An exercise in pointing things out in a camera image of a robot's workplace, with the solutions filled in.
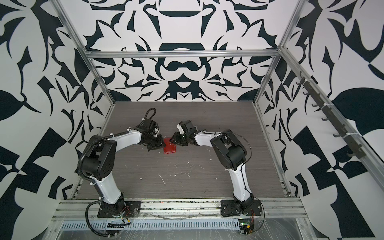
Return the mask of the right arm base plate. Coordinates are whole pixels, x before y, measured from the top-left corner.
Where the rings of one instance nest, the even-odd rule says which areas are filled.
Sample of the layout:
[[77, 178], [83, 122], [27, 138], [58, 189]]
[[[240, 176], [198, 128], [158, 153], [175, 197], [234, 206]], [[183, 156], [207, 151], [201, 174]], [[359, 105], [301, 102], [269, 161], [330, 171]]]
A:
[[261, 202], [255, 199], [248, 199], [244, 202], [238, 200], [221, 200], [221, 215], [223, 217], [232, 216], [261, 216], [263, 209]]

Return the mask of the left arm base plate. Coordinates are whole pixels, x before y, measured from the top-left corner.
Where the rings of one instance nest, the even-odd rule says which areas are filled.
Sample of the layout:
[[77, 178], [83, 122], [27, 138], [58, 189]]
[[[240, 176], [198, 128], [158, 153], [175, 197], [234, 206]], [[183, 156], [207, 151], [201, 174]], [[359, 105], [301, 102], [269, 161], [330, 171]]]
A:
[[120, 217], [121, 215], [124, 218], [135, 217], [140, 213], [141, 210], [141, 201], [119, 201], [114, 205], [107, 204], [102, 202], [100, 204], [98, 218], [112, 218]]

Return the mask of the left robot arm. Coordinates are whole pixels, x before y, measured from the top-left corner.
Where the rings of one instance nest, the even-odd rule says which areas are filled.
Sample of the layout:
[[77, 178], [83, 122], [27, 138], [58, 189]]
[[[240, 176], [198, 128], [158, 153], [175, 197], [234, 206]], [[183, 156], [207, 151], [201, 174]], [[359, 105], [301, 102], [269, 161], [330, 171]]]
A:
[[138, 126], [108, 136], [92, 136], [78, 162], [78, 174], [95, 186], [107, 216], [116, 216], [125, 208], [124, 195], [113, 177], [116, 153], [133, 145], [143, 145], [148, 151], [165, 147], [160, 127], [152, 119]]

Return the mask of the red leather card holder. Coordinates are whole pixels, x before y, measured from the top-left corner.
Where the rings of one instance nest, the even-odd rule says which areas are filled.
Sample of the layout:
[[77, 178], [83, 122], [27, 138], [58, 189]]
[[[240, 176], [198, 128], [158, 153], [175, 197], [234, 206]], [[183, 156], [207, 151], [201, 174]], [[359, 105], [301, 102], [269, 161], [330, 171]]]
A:
[[165, 138], [164, 154], [174, 154], [177, 152], [177, 146], [170, 142], [171, 138]]

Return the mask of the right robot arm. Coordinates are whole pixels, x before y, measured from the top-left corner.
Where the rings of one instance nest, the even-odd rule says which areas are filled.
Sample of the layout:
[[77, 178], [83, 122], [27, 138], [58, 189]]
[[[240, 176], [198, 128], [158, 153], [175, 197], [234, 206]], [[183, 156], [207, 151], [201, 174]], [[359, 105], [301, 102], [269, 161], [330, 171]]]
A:
[[208, 132], [198, 130], [190, 120], [180, 122], [178, 131], [170, 139], [170, 143], [186, 147], [189, 144], [213, 148], [218, 160], [229, 171], [233, 185], [235, 212], [246, 215], [251, 211], [254, 195], [249, 187], [246, 175], [247, 150], [237, 135], [231, 130]]

